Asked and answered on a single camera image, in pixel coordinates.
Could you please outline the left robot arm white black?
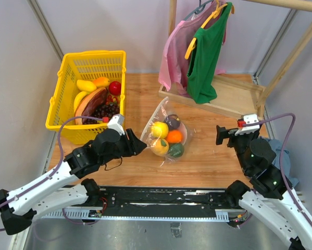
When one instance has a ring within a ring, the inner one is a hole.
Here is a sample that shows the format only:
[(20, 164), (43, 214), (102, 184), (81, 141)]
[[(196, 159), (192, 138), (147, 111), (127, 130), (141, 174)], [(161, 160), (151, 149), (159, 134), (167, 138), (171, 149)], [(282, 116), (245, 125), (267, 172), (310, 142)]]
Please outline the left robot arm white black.
[(124, 133), (106, 129), (95, 139), (74, 149), (49, 172), (18, 189), (1, 189), (2, 230), (7, 235), (14, 235), (27, 229), (33, 220), (45, 213), (70, 205), (97, 205), (101, 194), (94, 180), (88, 179), (62, 194), (58, 193), (58, 189), (98, 171), (113, 159), (136, 156), (146, 147), (146, 143), (138, 139), (132, 129)]

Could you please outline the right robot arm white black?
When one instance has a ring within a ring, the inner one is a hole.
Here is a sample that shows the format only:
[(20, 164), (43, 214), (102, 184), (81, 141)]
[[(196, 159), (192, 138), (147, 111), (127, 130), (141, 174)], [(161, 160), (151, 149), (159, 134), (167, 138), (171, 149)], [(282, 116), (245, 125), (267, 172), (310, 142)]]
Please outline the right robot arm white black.
[(289, 249), (312, 249), (312, 216), (299, 209), (301, 201), (287, 177), (272, 164), (276, 154), (259, 130), (243, 134), (240, 129), (217, 126), (216, 144), (228, 139), (241, 169), (252, 188), (234, 181), (226, 189), (225, 202), (230, 208), (242, 208), (260, 220)]

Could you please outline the pink orange peach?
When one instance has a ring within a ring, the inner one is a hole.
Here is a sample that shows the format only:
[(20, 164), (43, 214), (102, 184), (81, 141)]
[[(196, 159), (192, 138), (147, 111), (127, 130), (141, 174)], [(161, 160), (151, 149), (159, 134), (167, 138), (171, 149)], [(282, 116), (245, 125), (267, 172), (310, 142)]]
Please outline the pink orange peach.
[(158, 156), (165, 156), (169, 151), (169, 143), (162, 138), (154, 139), (151, 142), (151, 150)]

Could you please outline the clear zip top bag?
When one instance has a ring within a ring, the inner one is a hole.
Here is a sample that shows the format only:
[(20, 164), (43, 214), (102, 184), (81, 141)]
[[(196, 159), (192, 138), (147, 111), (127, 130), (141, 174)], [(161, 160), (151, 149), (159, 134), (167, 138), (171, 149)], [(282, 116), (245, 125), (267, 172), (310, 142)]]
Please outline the clear zip top bag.
[(145, 125), (140, 140), (163, 162), (173, 163), (187, 154), (194, 133), (165, 97)]

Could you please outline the small orange fruit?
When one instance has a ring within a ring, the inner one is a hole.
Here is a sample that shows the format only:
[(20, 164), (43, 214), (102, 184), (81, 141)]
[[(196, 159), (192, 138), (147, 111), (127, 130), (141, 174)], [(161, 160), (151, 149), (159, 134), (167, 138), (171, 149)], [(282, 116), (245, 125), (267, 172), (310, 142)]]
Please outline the small orange fruit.
[(182, 143), (183, 139), (184, 139), (184, 136), (182, 132), (180, 132), (179, 130), (171, 130), (168, 132), (166, 136), (166, 141), (169, 144)]

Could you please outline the yellow lemon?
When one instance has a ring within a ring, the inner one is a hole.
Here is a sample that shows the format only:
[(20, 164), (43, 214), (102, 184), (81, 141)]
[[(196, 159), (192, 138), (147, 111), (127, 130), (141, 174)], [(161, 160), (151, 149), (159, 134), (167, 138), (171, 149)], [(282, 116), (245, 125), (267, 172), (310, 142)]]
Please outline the yellow lemon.
[(164, 122), (156, 121), (151, 126), (151, 136), (165, 139), (169, 132), (168, 126)]

